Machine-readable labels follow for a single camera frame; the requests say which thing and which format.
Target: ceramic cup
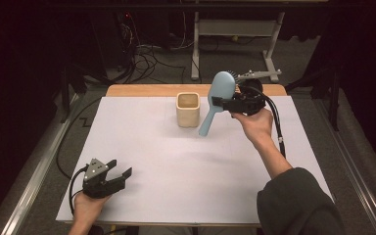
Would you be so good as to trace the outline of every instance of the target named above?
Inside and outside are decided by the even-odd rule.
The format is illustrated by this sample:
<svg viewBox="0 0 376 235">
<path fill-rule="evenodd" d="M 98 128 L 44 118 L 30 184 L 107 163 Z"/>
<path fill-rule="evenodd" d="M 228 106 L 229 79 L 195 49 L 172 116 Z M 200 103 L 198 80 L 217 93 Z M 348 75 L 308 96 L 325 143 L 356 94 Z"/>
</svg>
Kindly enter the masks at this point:
<svg viewBox="0 0 376 235">
<path fill-rule="evenodd" d="M 181 127 L 197 127 L 200 124 L 200 95 L 181 92 L 176 95 L 176 119 Z"/>
</svg>

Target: table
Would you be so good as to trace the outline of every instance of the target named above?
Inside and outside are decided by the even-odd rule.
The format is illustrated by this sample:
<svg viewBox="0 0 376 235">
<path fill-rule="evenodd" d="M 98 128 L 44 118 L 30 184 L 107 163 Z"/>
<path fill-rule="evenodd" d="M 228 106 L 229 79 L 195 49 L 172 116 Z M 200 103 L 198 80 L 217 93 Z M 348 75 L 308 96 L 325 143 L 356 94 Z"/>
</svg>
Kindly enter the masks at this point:
<svg viewBox="0 0 376 235">
<path fill-rule="evenodd" d="M 105 205 L 99 223 L 259 226 L 256 195 L 270 178 L 240 123 L 227 112 L 219 113 L 204 138 L 196 128 L 169 122 L 176 113 L 174 97 L 181 91 L 197 91 L 202 96 L 204 118 L 209 88 L 205 84 L 109 88 L 75 171 L 92 158 L 102 163 L 117 159 L 108 180 L 131 166 L 133 174 L 126 188 Z M 278 105 L 289 162 L 312 172 L 331 195 L 292 100 L 281 85 L 264 85 L 263 91 Z M 81 188 L 81 180 L 82 175 L 73 191 Z M 72 221 L 68 204 L 65 197 L 57 220 Z"/>
</svg>

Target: wooden table edge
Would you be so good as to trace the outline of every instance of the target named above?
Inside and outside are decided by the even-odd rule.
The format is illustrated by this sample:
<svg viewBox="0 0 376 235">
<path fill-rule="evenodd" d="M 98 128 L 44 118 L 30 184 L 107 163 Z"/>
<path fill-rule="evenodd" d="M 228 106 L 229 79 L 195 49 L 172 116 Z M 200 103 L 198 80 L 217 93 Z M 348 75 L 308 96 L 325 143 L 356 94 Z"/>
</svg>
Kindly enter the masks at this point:
<svg viewBox="0 0 376 235">
<path fill-rule="evenodd" d="M 208 96 L 210 84 L 115 84 L 106 92 L 108 97 L 169 97 L 179 92 L 197 92 Z M 285 87 L 280 84 L 264 84 L 263 93 L 267 96 L 287 96 Z"/>
</svg>

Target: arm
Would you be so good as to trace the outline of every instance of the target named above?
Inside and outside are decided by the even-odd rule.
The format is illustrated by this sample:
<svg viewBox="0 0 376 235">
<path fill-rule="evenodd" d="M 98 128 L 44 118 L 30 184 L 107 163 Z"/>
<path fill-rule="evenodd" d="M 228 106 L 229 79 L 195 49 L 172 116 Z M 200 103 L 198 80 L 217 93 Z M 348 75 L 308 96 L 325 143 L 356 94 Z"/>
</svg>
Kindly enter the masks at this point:
<svg viewBox="0 0 376 235">
<path fill-rule="evenodd" d="M 332 200 L 303 168 L 292 168 L 271 139 L 273 117 L 267 109 L 253 116 L 232 114 L 252 141 L 272 178 L 258 192 L 258 217 L 264 234 L 345 234 Z"/>
<path fill-rule="evenodd" d="M 232 114 L 240 121 L 247 138 L 252 141 L 271 178 L 292 168 L 283 155 L 274 145 L 271 139 L 271 128 L 273 116 L 271 111 L 261 109 L 253 116 L 244 116 L 243 114 Z"/>
<path fill-rule="evenodd" d="M 110 197 L 92 199 L 79 192 L 74 199 L 74 221 L 69 235 L 87 235 Z"/>
</svg>

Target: forearm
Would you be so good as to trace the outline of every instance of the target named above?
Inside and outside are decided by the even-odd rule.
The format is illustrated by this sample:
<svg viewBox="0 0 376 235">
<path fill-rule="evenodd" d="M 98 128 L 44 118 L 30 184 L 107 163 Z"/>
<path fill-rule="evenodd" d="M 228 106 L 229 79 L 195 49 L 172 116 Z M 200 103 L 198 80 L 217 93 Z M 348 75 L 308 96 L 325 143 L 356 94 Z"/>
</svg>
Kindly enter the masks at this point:
<svg viewBox="0 0 376 235">
<path fill-rule="evenodd" d="M 292 168 L 292 166 L 288 163 L 288 161 L 286 161 L 286 159 L 274 145 L 274 142 L 270 136 L 263 135 L 252 142 L 255 148 L 258 150 L 264 166 L 266 167 L 271 178 L 275 178 L 277 175 Z"/>
</svg>

